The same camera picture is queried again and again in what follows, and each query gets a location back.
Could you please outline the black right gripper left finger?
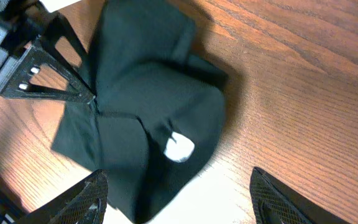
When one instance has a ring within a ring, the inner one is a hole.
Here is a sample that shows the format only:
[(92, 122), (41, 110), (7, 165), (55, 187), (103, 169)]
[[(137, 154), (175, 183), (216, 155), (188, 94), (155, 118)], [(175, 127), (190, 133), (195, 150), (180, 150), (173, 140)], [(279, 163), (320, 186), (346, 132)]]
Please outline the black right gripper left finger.
[(17, 224), (100, 224), (104, 221), (108, 180), (99, 169)]

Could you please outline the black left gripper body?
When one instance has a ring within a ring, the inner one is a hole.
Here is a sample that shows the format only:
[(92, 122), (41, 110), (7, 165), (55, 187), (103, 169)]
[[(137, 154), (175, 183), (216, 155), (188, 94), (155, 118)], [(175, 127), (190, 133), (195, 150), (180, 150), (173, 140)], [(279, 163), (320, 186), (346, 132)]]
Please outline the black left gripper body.
[[(0, 84), (31, 45), (41, 45), (42, 18), (50, 12), (40, 1), (0, 1)], [(40, 68), (31, 70), (34, 75)]]

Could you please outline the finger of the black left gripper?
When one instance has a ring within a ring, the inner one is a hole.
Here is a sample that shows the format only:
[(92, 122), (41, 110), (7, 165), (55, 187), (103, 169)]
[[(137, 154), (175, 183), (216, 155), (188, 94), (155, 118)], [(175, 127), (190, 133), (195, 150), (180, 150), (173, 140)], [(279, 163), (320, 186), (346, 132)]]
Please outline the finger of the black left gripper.
[[(33, 68), (46, 66), (63, 77), (70, 90), (60, 90), (30, 82), (34, 73)], [(78, 72), (64, 59), (64, 57), (50, 45), (31, 45), (14, 62), (0, 84), (0, 95), (6, 98), (58, 100), (77, 103), (91, 103), (95, 94), (79, 76)]]
[(42, 18), (41, 32), (41, 46), (52, 55), (59, 62), (63, 62), (66, 58), (63, 57), (56, 49), (56, 43), (63, 37), (71, 45), (73, 50), (77, 53), (81, 62), (86, 61), (88, 54), (83, 47), (80, 39), (69, 23), (68, 19), (62, 14), (46, 14)]

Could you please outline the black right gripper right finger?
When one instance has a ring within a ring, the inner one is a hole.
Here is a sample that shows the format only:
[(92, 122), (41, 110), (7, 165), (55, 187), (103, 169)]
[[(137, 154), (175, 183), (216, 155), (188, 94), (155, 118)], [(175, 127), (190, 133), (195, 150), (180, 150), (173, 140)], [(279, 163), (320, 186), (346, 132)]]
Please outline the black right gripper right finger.
[(258, 224), (347, 224), (259, 167), (252, 169), (250, 196)]

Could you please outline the black t-shirt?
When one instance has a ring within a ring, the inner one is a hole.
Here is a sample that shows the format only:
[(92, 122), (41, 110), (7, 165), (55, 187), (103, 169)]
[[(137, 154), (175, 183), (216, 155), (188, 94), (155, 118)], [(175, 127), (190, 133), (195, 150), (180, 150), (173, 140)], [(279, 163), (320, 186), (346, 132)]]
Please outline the black t-shirt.
[(108, 178), (133, 223), (160, 212), (205, 166), (225, 114), (226, 74), (191, 53), (193, 19), (166, 1), (107, 1), (80, 76), (96, 93), (68, 102), (52, 149)]

